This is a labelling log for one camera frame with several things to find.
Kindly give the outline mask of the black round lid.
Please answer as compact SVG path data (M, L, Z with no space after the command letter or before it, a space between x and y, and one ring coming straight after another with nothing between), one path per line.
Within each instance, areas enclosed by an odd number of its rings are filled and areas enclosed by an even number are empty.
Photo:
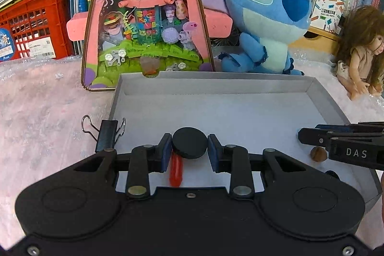
M182 127L172 137L173 152L184 159L202 157L208 147L207 136L193 127Z

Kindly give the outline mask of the red plastic crate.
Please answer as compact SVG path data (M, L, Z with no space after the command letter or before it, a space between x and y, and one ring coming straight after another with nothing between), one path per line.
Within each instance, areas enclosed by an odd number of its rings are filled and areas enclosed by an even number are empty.
M69 0L18 0L1 9L1 62L73 54Z

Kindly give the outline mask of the white colourful carton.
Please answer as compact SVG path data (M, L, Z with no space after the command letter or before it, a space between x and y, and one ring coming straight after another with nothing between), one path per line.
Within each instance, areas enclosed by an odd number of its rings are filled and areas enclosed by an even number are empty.
M344 11L341 0L311 0L311 27L340 34L340 19Z

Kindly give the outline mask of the shallow white cardboard box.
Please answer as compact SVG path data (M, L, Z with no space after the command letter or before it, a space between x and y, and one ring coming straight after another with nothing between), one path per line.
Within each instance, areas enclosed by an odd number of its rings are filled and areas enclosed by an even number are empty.
M306 164L311 148L299 142L298 130L348 123L313 77L190 71L162 71L154 78L121 75L109 116L126 122L116 143L120 153L194 127L223 144L251 153L274 148Z

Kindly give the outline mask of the black round cap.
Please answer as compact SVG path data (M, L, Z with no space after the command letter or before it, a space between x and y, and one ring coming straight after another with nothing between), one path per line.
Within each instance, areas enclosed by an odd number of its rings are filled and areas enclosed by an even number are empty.
M338 174L336 172L334 172L333 170L327 170L325 173L330 175L331 177L334 177L335 179L338 179L338 180L340 179Z

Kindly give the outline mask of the brown haired baby doll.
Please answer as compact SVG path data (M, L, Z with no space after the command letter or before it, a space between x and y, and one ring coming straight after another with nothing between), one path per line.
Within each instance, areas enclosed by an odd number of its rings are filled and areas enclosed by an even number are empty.
M352 101L383 93L383 12L366 5L348 14L336 60L336 77Z

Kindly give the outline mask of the pink triangular diorama house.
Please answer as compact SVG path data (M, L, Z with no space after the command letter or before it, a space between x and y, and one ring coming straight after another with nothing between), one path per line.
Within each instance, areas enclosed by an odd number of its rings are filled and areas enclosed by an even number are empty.
M230 18L202 0L90 0L67 24L84 43L81 83L110 90L124 73L212 71L211 38L230 34Z

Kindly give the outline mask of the blue Stitch plush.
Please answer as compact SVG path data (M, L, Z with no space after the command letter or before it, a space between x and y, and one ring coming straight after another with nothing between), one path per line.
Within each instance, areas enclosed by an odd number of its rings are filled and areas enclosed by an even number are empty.
M310 26L311 0L202 0L228 14L240 32L239 49L218 56L223 72L302 75L288 46Z

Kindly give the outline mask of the black clip on box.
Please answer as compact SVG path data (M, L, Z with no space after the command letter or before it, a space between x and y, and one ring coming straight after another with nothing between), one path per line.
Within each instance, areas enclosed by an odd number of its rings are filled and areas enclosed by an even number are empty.
M98 133L98 136L85 129L85 121ZM97 128L90 119L89 115L84 115L81 119L82 132L91 135L96 141L95 152L112 151L119 138L124 135L126 129L126 119L123 118L121 124L117 120L103 119L100 127Z

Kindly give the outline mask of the red small clip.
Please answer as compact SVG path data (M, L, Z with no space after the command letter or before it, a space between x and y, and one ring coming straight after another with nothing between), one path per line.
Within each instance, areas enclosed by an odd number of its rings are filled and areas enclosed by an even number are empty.
M179 187L183 179L183 160L178 154L171 154L171 169L169 173L169 183L172 187Z

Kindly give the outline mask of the brown nut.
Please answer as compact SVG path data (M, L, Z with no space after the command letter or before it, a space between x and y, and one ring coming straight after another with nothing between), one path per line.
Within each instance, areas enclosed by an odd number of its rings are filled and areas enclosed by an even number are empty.
M328 158L326 150L320 146L312 148L310 156L314 162L324 162Z

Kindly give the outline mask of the wooden drawer box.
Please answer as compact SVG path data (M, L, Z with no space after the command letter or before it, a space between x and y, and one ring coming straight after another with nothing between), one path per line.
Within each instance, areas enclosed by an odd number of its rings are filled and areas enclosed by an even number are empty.
M312 49L336 55L339 40L340 36L337 34L310 26L303 37L291 43L288 47L292 49Z

